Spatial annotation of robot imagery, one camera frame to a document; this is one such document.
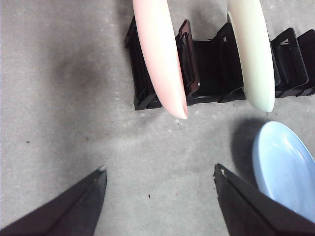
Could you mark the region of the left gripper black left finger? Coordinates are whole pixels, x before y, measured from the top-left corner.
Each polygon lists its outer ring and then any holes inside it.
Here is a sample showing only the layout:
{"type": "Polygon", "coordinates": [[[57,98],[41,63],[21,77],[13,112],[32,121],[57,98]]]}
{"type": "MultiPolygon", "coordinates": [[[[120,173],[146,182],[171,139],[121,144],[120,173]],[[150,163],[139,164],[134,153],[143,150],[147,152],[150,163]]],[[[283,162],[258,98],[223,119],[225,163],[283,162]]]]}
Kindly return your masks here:
{"type": "Polygon", "coordinates": [[[92,236],[102,211],[107,171],[101,166],[75,185],[1,229],[2,236],[92,236]]]}

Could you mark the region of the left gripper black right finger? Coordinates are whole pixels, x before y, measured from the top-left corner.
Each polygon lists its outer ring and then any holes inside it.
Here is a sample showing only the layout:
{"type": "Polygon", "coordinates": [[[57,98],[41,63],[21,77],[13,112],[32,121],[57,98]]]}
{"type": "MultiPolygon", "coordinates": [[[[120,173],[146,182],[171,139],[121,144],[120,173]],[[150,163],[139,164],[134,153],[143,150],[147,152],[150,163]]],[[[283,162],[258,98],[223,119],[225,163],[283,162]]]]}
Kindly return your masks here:
{"type": "Polygon", "coordinates": [[[218,202],[231,236],[313,236],[315,225],[216,164],[218,202]]]}

